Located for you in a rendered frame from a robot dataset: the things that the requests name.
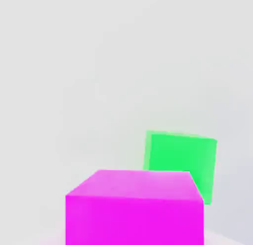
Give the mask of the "small magenta cube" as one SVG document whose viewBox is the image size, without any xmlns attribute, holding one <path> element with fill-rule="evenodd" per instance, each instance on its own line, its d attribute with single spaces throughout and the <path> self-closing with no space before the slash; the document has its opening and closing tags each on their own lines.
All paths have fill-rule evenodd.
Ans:
<svg viewBox="0 0 253 245">
<path fill-rule="evenodd" d="M 204 245 L 188 172 L 98 170 L 65 198 L 66 245 Z"/>
</svg>

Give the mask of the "small green cube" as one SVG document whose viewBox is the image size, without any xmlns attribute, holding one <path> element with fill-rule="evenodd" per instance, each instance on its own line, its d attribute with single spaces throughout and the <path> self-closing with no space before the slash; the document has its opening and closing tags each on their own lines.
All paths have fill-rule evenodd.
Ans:
<svg viewBox="0 0 253 245">
<path fill-rule="evenodd" d="M 190 172 L 205 204 L 212 203 L 217 140 L 193 134 L 148 130 L 144 170 Z"/>
</svg>

